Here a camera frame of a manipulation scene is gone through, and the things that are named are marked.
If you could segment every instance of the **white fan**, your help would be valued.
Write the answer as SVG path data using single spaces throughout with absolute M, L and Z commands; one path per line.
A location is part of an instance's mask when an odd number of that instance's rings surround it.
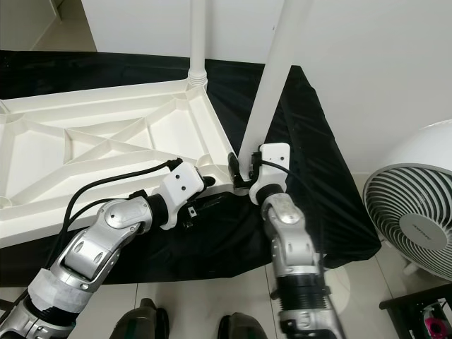
M 395 149 L 363 197 L 376 228 L 404 257 L 452 280 L 452 120 Z

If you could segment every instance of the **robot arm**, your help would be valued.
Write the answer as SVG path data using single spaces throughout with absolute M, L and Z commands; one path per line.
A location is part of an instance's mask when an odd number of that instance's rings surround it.
M 39 271 L 28 296 L 0 324 L 0 338 L 67 338 L 121 249 L 151 226 L 174 227 L 179 209 L 205 187 L 196 168 L 183 162 L 151 196 L 104 204 L 94 224 L 71 240 L 49 270 Z
M 262 165 L 271 162 L 288 170 L 290 149 L 284 143 L 264 144 L 254 154 L 251 201 L 261 206 L 261 216 L 271 240 L 273 270 L 281 303 L 280 327 L 288 338 L 345 339 L 325 286 L 323 270 L 303 212 L 285 192 L 287 174 Z

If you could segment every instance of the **black cable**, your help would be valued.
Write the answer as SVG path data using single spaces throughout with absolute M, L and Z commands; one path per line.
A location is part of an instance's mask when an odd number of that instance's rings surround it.
M 6 311 L 7 309 L 10 309 L 12 306 L 12 302 L 9 302 L 8 300 L 0 299 L 0 311 Z
M 17 298 L 16 300 L 14 300 L 13 304 L 11 305 L 11 307 L 5 311 L 5 313 L 3 313 L 0 317 L 0 324 L 2 324 L 6 318 L 8 318 L 9 314 L 11 313 L 11 311 L 13 310 L 14 307 L 16 307 L 17 305 L 19 305 L 19 302 L 25 298 L 28 295 L 28 291 L 25 290 L 22 292 L 22 294 L 19 296 L 19 298 Z
M 287 168 L 285 168 L 285 167 L 283 167 L 281 165 L 278 165 L 278 164 L 275 164 L 273 162 L 269 162 L 269 161 L 266 161 L 266 160 L 261 160 L 261 164 L 277 168 L 277 169 L 287 173 L 292 178 L 296 179 L 304 187 L 304 189 L 306 190 L 308 199 L 311 201 L 312 207 L 314 209 L 314 219 L 318 220 L 318 223 L 319 223 L 320 239 L 321 239 L 321 241 L 320 241 L 320 248 L 319 248 L 319 255 L 320 255 L 319 269 L 320 269 L 321 283 L 323 284 L 323 287 L 325 287 L 326 286 L 326 282 L 325 282 L 325 268 L 323 267 L 323 231 L 324 231 L 323 218 L 321 217 L 321 214 L 319 212 L 319 205 L 318 205 L 317 201 L 314 198 L 314 194 L 312 193 L 311 188 L 307 185 L 306 182 L 303 181 L 303 179 L 298 174 L 296 174 L 295 172 L 291 171 L 290 169 L 287 169 Z M 336 308 L 334 307 L 334 304 L 333 304 L 333 302 L 331 300 L 330 295 L 327 294 L 326 295 L 326 299 L 328 300 L 328 303 L 331 305 L 331 309 L 333 310 L 334 317 L 336 318 L 336 322 L 337 322 L 337 324 L 339 326 L 339 331 L 340 331 L 341 336 L 343 338 L 346 338 L 345 337 L 344 328 L 342 327 L 342 323 L 340 322 L 339 315 L 338 315 L 338 313 L 336 311 Z
M 89 203 L 88 205 L 86 205 L 85 207 L 81 208 L 76 214 L 74 214 L 71 219 L 69 220 L 69 225 L 72 224 L 72 222 L 76 221 L 78 219 L 78 217 L 80 217 L 82 214 L 84 214 L 84 212 L 86 212 L 87 210 L 89 210 L 90 208 L 99 205 L 100 203 L 108 203 L 109 201 L 112 201 L 114 199 L 112 198 L 106 198 L 106 199 L 100 199 L 100 200 L 96 200 L 93 201 L 92 203 Z

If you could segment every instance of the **tiled floor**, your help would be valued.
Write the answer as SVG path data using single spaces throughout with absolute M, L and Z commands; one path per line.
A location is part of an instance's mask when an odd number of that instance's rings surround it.
M 404 294 L 403 286 L 407 292 L 416 292 L 438 284 L 428 273 L 422 280 L 417 274 L 410 279 L 404 277 L 404 265 L 396 252 L 383 247 L 368 261 L 349 263 L 327 273 L 349 339 L 396 339 L 391 320 L 379 309 L 379 302 L 390 299 L 391 293 Z M 381 267 L 389 275 L 384 275 Z M 168 310 L 171 339 L 214 339 L 221 317 L 236 311 L 258 319 L 268 339 L 282 339 L 277 324 L 278 301 L 271 301 L 269 296 L 273 286 L 271 265 L 232 279 L 102 286 L 79 316 L 70 339 L 108 338 L 121 316 L 137 307 L 144 297 Z M 22 291 L 0 288 L 0 298 L 13 300 Z
M 64 0 L 59 7 L 61 22 L 55 22 L 36 44 L 36 51 L 95 52 L 81 0 Z
M 394 298 L 448 283 L 446 280 L 435 277 L 421 269 L 412 275 L 400 274 L 400 269 L 404 268 L 408 261 L 388 244 L 384 244 L 376 254 L 376 260 L 379 262 L 384 276 L 391 277 L 387 278 L 386 281 Z

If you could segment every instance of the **black cloth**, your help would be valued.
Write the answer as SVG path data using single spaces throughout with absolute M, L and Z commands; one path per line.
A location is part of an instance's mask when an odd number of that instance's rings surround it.
M 168 56 L 84 52 L 0 52 L 0 98 L 10 99 L 186 78 L 189 60 Z M 208 96 L 235 152 L 239 152 L 262 64 L 206 61 Z M 325 120 L 316 91 L 302 69 L 287 78 L 266 142 L 291 145 L 290 167 L 314 191 L 325 227 L 302 187 L 288 192 L 306 213 L 315 245 L 328 267 L 372 257 L 380 241 Z M 106 283 L 144 283 L 232 277 L 270 262 L 259 210 L 248 197 L 201 199 L 199 220 L 137 237 L 122 251 Z M 53 237 L 0 250 L 0 285 L 27 285 L 44 264 Z

